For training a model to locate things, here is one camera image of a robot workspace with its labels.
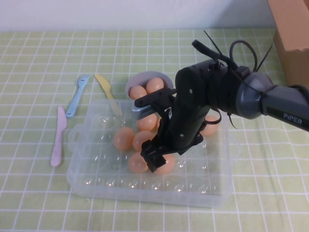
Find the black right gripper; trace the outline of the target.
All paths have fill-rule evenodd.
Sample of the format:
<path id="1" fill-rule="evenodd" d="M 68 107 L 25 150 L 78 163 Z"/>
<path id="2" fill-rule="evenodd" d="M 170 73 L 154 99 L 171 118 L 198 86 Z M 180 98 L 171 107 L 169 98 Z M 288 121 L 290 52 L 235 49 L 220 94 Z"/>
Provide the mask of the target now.
<path id="1" fill-rule="evenodd" d="M 166 164 L 164 154 L 183 154 L 203 141 L 200 131 L 211 108 L 206 97 L 207 84 L 219 67 L 218 61 L 206 60 L 177 72 L 177 95 L 167 121 L 160 125 L 154 141 L 147 140 L 141 146 L 141 155 L 152 173 Z M 153 156 L 156 151 L 163 155 Z"/>

